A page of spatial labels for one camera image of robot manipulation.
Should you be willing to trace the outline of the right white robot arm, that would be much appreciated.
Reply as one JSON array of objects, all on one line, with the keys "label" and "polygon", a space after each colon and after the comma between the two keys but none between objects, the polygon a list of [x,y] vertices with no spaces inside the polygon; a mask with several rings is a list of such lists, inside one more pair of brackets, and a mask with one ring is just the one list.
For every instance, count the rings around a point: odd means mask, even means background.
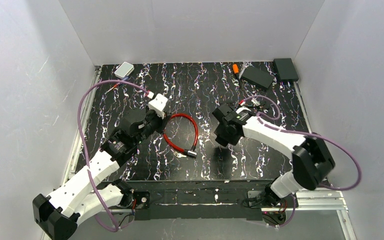
[{"label": "right white robot arm", "polygon": [[247,197],[245,206],[275,206],[285,197],[301,190],[313,191],[334,169],[335,162],[323,139],[291,132],[263,120],[246,107],[234,109],[228,104],[217,107],[212,115],[218,126],[214,133],[221,146],[236,145],[241,138],[259,141],[282,153],[292,169],[276,177],[256,196]]}]

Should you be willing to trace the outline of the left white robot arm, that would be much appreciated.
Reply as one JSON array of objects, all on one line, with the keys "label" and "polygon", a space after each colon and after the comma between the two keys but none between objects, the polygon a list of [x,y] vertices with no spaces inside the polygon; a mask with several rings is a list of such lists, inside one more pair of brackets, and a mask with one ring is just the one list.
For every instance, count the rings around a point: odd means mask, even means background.
[{"label": "left white robot arm", "polygon": [[154,132],[162,133],[166,119],[164,111],[150,108],[125,112],[87,165],[48,195],[40,193],[33,199],[36,224],[50,239],[67,240],[84,220],[120,205],[128,197],[120,181],[101,190],[97,186],[137,154],[139,144]]}]

